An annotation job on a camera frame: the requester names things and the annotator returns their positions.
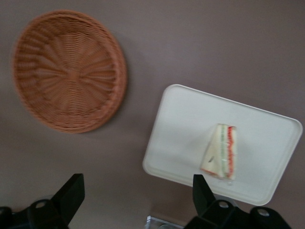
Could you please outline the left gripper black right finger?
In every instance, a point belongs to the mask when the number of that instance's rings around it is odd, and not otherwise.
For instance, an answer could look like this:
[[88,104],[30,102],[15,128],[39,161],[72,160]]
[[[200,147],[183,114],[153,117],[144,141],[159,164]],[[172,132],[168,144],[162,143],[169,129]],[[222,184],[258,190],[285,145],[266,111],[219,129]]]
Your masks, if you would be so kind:
[[202,175],[193,176],[193,203],[197,216],[186,229],[249,229],[249,215],[231,201],[217,199]]

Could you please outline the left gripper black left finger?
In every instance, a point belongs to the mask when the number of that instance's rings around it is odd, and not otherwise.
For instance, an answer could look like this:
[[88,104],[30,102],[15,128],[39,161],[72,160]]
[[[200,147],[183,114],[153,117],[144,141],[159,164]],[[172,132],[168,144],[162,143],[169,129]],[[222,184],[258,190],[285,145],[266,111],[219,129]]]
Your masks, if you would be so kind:
[[51,199],[27,209],[31,229],[67,229],[85,198],[84,176],[74,174]]

